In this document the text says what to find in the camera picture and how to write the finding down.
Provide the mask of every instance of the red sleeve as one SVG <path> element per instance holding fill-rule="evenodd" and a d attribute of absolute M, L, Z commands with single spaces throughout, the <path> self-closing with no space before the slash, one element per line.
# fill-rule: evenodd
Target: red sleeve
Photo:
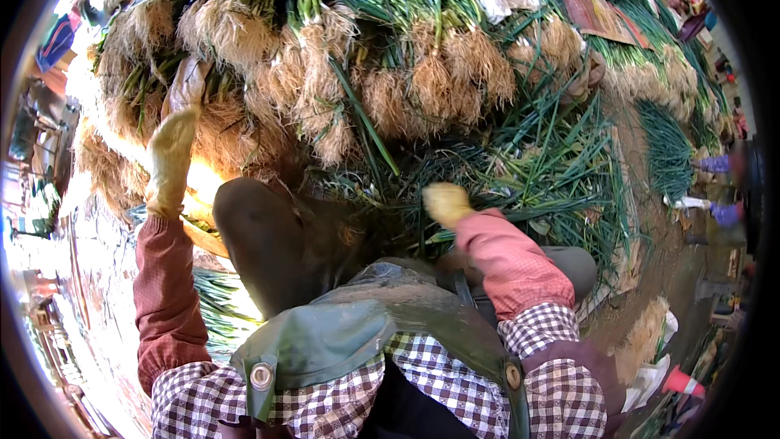
<path fill-rule="evenodd" d="M 132 293 L 141 333 L 138 380 L 151 396 L 154 380 L 167 369 L 211 358 L 193 286 L 193 243 L 182 222 L 150 215 L 138 235 L 136 262 Z"/>
<path fill-rule="evenodd" d="M 482 286 L 498 320 L 513 319 L 541 303 L 574 306 L 569 278 L 500 210 L 464 217 L 455 228 L 455 242 L 484 273 Z"/>

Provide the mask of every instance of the wooden plank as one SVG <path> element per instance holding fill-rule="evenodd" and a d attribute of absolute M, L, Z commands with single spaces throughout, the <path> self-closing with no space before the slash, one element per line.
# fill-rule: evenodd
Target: wooden plank
<path fill-rule="evenodd" d="M 642 251 L 642 240 L 634 235 L 639 231 L 637 214 L 637 203 L 631 190 L 629 177 L 629 167 L 618 136 L 617 126 L 612 126 L 612 156 L 618 161 L 620 175 L 623 179 L 623 200 L 627 211 L 629 224 L 629 251 L 626 254 L 626 248 L 620 246 L 615 248 L 615 254 L 612 256 L 612 264 L 615 266 L 615 272 L 604 272 L 603 278 L 609 282 L 608 285 L 601 285 L 595 293 L 591 293 L 580 305 L 577 310 L 577 321 L 582 322 L 612 293 L 612 289 L 618 295 L 626 291 L 633 290 L 639 284 L 639 269 L 641 268 L 641 258 L 639 254 Z"/>

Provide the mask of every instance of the orange traffic cone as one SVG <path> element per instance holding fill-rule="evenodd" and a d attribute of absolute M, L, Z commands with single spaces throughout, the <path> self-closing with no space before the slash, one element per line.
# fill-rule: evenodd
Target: orange traffic cone
<path fill-rule="evenodd" d="M 661 393 L 666 393 L 669 390 L 704 398 L 704 386 L 680 371 L 679 365 L 672 368 L 671 373 L 666 378 L 666 382 L 664 382 L 664 386 L 661 388 Z"/>

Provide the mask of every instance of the hand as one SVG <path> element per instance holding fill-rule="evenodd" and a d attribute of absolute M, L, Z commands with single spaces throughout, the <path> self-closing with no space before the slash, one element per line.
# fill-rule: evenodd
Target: hand
<path fill-rule="evenodd" d="M 474 212 L 466 190 L 443 181 L 423 189 L 423 203 L 431 218 L 447 229 L 455 229 L 459 220 Z"/>
<path fill-rule="evenodd" d="M 179 218 L 199 117 L 197 108 L 169 115 L 149 140 L 147 155 L 151 161 L 151 179 L 146 197 L 150 214 L 171 220 Z"/>

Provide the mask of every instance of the purple sleeve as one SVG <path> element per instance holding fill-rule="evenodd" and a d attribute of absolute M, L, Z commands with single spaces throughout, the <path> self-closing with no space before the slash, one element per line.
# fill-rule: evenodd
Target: purple sleeve
<path fill-rule="evenodd" d="M 714 158 L 704 158 L 700 161 L 701 171 L 709 171 L 710 173 L 727 173 L 728 172 L 728 155 L 721 154 Z"/>
<path fill-rule="evenodd" d="M 710 214 L 715 218 L 717 225 L 730 228 L 739 223 L 741 217 L 740 205 L 733 203 L 731 205 L 722 206 L 713 203 L 710 206 Z"/>

